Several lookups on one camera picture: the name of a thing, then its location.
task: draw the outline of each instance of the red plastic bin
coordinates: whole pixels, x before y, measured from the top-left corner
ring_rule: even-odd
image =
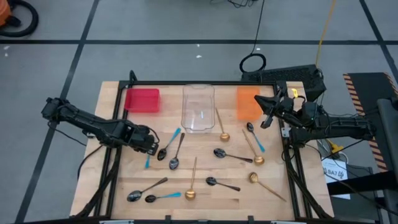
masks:
[[[131,113],[159,112],[160,93],[158,89],[130,88],[127,90],[124,109]]]

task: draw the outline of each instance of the orange vacuum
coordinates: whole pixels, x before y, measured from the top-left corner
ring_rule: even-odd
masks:
[[[6,31],[5,27],[20,27],[22,22],[12,15],[12,10],[16,6],[26,7],[32,13],[32,22],[24,30],[19,31]],[[29,35],[36,30],[39,23],[39,15],[36,9],[23,0],[0,0],[0,35],[5,37],[23,37]]]

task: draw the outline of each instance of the wooden table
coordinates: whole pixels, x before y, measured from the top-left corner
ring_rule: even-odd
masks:
[[[304,95],[301,82],[288,82],[289,95],[291,88],[296,88],[300,95]],[[116,98],[118,82],[103,82],[95,115],[111,119]],[[128,119],[136,124],[144,124],[157,131],[160,148],[163,148],[173,135],[176,128],[180,127],[182,114],[182,85],[173,86],[142,86],[134,88],[158,88],[161,95],[160,112],[156,114],[129,114]],[[215,105],[223,121],[224,130],[231,135],[229,142],[219,139],[221,129],[216,119],[215,127],[208,134],[186,134],[178,154],[180,166],[177,170],[169,169],[169,160],[174,156],[179,137],[170,145],[168,156],[163,161],[155,157],[150,160],[150,168],[145,169],[146,155],[124,147],[119,167],[118,182],[114,198],[113,219],[146,219],[162,220],[166,215],[171,215],[173,220],[247,220],[248,215],[253,215],[255,220],[294,220],[292,202],[287,180],[285,163],[281,159],[282,141],[277,120],[271,127],[261,129],[260,123],[265,119],[253,122],[255,132],[260,142],[266,149],[261,153],[252,134],[248,134],[258,154],[265,158],[265,164],[255,166],[247,162],[230,157],[219,159],[214,156],[214,148],[223,148],[229,154],[253,158],[253,153],[246,142],[242,129],[246,121],[236,119],[236,86],[214,86]],[[273,96],[271,86],[259,86],[261,95]],[[124,105],[123,94],[120,115]],[[89,139],[86,155],[98,147],[98,141]],[[98,188],[100,174],[104,160],[101,151],[90,157],[81,169],[80,179],[77,184],[71,215],[79,212]],[[319,154],[310,147],[301,149],[302,163],[305,171],[307,187],[318,203],[327,213],[333,216],[330,196],[323,176],[322,164]],[[173,192],[184,193],[190,187],[192,167],[198,158],[197,172],[193,188],[197,192],[194,201],[181,198],[163,198],[154,203],[146,203],[144,198],[149,194],[165,195]],[[278,192],[287,202],[283,202],[275,195],[262,188],[259,184],[251,184],[248,174],[257,172],[261,182],[267,184]],[[209,176],[216,177],[218,181],[241,188],[240,192],[216,185],[209,186],[205,179]],[[169,181],[145,192],[138,202],[128,202],[127,195],[133,190],[143,190],[163,177]],[[297,188],[301,216],[305,216],[302,206],[301,192]],[[104,214],[108,193],[104,194],[101,214]]]

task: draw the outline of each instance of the gold spoon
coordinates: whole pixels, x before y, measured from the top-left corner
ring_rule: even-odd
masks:
[[[195,157],[195,163],[193,165],[193,172],[192,172],[192,180],[191,180],[191,188],[185,192],[185,198],[187,200],[193,200],[197,196],[195,191],[193,190],[193,180],[195,179],[195,172],[197,170],[197,158]]]
[[[216,112],[217,112],[218,122],[220,123],[220,126],[221,126],[221,131],[223,132],[220,135],[220,139],[221,139],[221,141],[227,142],[227,141],[229,141],[230,136],[229,136],[228,133],[224,132],[223,123],[221,122],[220,114],[218,113],[218,109],[217,108],[216,108]]]
[[[256,152],[255,152],[255,150],[254,150],[254,148],[253,148],[253,145],[251,144],[251,142],[250,142],[250,140],[249,140],[247,134],[244,132],[243,129],[242,129],[242,132],[243,132],[243,134],[244,134],[244,137],[246,138],[246,141],[249,143],[251,150],[252,150],[253,153],[254,153],[254,164],[257,165],[257,166],[264,164],[264,158],[261,157],[261,156],[258,156],[258,155],[256,154]]]
[[[249,181],[250,183],[259,183],[261,186],[263,186],[265,189],[267,189],[269,192],[273,193],[276,197],[279,197],[281,200],[283,200],[284,202],[286,202],[286,200],[280,196],[277,192],[275,192],[274,190],[272,190],[270,187],[268,187],[267,185],[261,183],[259,181],[259,176],[255,173],[255,172],[251,172],[249,174]]]

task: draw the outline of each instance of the orange container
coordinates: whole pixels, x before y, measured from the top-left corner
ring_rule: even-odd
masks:
[[[7,0],[0,0],[0,26],[6,23],[9,16],[11,16],[11,10]]]
[[[257,120],[262,115],[261,107],[254,99],[260,95],[260,88],[254,86],[239,86],[236,90],[236,107],[239,120]]]

